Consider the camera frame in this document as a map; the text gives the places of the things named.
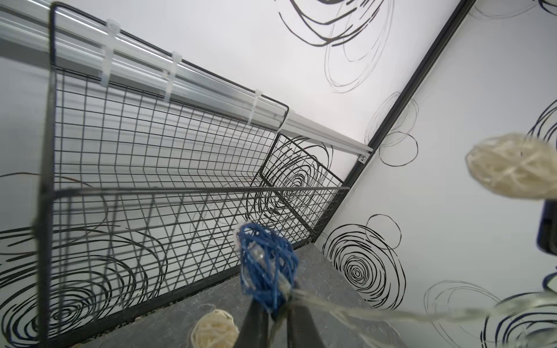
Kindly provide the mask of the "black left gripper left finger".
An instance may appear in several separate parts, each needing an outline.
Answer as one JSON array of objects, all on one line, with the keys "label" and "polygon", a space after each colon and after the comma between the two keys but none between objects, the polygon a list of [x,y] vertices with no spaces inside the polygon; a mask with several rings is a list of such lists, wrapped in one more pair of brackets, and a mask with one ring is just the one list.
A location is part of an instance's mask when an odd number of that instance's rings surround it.
[{"label": "black left gripper left finger", "polygon": [[233,348],[267,348],[269,315],[252,300]]}]

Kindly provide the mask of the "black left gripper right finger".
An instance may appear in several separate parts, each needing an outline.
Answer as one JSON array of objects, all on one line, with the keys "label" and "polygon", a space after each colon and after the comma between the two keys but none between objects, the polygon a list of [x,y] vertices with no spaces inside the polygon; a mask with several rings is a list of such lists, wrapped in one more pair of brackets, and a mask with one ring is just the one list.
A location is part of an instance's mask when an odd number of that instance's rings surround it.
[{"label": "black left gripper right finger", "polygon": [[291,306],[287,312],[288,348],[325,348],[307,307]]}]

